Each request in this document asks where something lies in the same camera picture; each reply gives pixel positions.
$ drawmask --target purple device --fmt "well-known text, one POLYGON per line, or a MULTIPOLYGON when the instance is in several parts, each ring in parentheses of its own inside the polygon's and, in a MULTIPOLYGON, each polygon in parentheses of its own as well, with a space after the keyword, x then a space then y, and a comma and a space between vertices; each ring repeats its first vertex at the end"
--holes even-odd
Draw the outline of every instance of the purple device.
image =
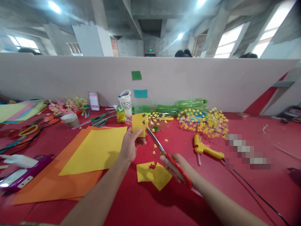
POLYGON ((37 155, 34 159, 38 160, 38 163, 34 167, 20 168, 13 172, 0 181, 0 189, 9 192, 9 194, 18 192, 52 162, 53 156, 54 155, 37 155))

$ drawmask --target scissors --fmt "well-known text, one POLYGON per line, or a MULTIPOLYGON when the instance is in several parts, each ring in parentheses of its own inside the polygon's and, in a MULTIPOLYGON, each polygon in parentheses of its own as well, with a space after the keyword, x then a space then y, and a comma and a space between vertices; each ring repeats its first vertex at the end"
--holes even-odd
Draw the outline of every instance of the scissors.
POLYGON ((106 116, 106 115, 108 115, 108 114, 110 114, 110 113, 112 113, 112 112, 108 111, 108 112, 106 112, 106 113, 103 113, 103 114, 100 115, 100 116, 97 116, 97 117, 94 118, 94 119, 91 119, 91 121, 92 121, 91 126, 102 127, 104 124, 107 123, 107 121, 108 121, 109 118, 112 118, 112 117, 116 116, 116 114, 113 114, 113 115, 111 115, 111 116, 109 116, 109 117, 107 117, 107 118, 103 118, 104 116, 106 116))
POLYGON ((155 135, 152 133, 152 131, 148 127, 146 128, 146 131, 150 135, 150 137, 153 139, 154 143, 157 145, 157 147, 159 148, 159 150, 161 151, 161 154, 164 155, 176 167, 176 169, 183 176, 183 178, 185 180, 185 184, 189 188, 191 188, 192 187, 192 182, 189 179, 189 177, 186 175, 186 173, 184 172, 184 170, 178 165, 178 163, 168 153, 166 153, 166 151, 164 151, 162 145, 160 144, 160 142, 157 140, 157 138, 155 137, 155 135))
POLYGON ((16 138, 16 137, 23 137, 26 135, 29 135, 31 133, 34 133, 35 131, 38 130, 39 126, 37 125, 43 118, 39 118, 37 121, 34 121, 33 123, 23 126, 17 130, 13 130, 8 134, 8 137, 11 139, 16 138))

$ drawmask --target teal sticky note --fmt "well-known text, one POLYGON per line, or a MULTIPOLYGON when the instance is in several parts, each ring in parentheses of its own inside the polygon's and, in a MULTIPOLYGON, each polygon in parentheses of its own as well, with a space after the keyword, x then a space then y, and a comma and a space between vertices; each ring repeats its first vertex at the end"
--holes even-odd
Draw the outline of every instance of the teal sticky note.
POLYGON ((147 89, 134 89, 136 98, 147 98, 147 89))
POLYGON ((133 71, 132 72, 133 80, 142 80, 141 72, 140 71, 133 71))

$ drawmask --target black hair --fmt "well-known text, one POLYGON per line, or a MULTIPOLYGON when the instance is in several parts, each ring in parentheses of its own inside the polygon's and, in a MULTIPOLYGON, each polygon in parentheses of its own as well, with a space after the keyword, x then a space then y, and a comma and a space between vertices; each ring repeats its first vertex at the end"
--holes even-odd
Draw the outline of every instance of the black hair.
POLYGON ((239 58, 258 58, 258 56, 257 56, 257 54, 249 52, 245 55, 241 55, 239 58))
POLYGON ((32 53, 33 55, 42 55, 41 53, 37 53, 36 51, 34 51, 33 49, 31 48, 21 48, 18 50, 18 52, 30 52, 32 53))
POLYGON ((175 57, 192 57, 189 49, 183 50, 178 50, 175 54, 175 57))

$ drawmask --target pink paper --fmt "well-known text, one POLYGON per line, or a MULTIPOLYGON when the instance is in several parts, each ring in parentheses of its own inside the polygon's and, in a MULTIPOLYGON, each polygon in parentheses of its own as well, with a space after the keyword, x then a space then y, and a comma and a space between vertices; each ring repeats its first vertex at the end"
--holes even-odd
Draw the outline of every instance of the pink paper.
POLYGON ((32 109, 34 106, 36 106, 38 104, 38 102, 24 101, 24 102, 22 102, 22 104, 27 104, 27 106, 25 108, 23 108, 22 110, 20 110, 19 112, 17 112, 16 114, 14 114, 13 116, 11 116, 10 118, 8 118, 6 121, 16 120, 18 117, 20 117, 21 115, 23 115, 24 113, 26 113, 27 111, 32 109))

